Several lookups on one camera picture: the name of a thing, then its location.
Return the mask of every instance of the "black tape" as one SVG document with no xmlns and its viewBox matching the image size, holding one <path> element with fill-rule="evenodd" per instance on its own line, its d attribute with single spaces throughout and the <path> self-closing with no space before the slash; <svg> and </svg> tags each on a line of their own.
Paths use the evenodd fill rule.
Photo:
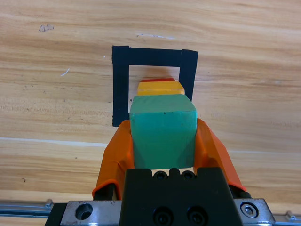
<svg viewBox="0 0 301 226">
<path fill-rule="evenodd" d="M 113 63 L 113 126 L 129 119 L 129 65 L 180 67 L 179 82 L 185 95 L 192 100 L 198 52 L 192 50 L 112 47 Z"/>
</svg>

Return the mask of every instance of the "wood grain surface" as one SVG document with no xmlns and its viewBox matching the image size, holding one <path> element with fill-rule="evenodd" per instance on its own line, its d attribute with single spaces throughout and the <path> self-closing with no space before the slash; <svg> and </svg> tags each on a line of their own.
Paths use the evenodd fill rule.
<svg viewBox="0 0 301 226">
<path fill-rule="evenodd" d="M 129 45 L 198 51 L 199 118 L 253 197 L 301 213 L 300 10 L 299 0 L 0 1 L 0 199 L 91 199 L 104 147 L 76 142 L 116 131 L 111 47 Z M 130 66 L 129 104 L 140 80 L 178 73 Z"/>
</svg>

